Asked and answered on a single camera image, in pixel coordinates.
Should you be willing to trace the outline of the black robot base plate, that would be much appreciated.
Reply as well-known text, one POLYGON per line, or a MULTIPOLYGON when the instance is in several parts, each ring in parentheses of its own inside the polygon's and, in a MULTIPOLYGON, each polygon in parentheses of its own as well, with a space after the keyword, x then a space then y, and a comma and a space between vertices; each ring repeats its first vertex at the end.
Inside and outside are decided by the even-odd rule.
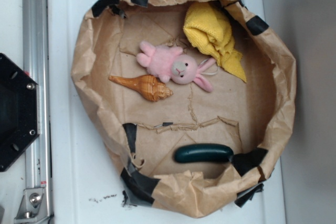
POLYGON ((1 54, 1 172, 39 136, 38 84, 1 54))

